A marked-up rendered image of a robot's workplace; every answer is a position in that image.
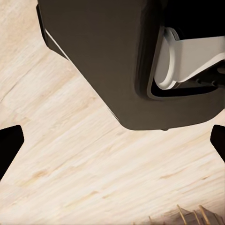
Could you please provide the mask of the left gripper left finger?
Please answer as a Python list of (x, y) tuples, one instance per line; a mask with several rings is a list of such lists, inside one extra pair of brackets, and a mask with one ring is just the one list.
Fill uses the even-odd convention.
[(24, 143), (21, 125), (0, 130), (0, 181)]

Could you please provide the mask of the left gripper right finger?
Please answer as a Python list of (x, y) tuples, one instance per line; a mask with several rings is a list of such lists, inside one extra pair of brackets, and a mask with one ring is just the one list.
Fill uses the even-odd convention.
[(221, 125), (214, 125), (211, 136), (210, 142), (221, 156), (223, 161), (225, 162), (225, 127)]

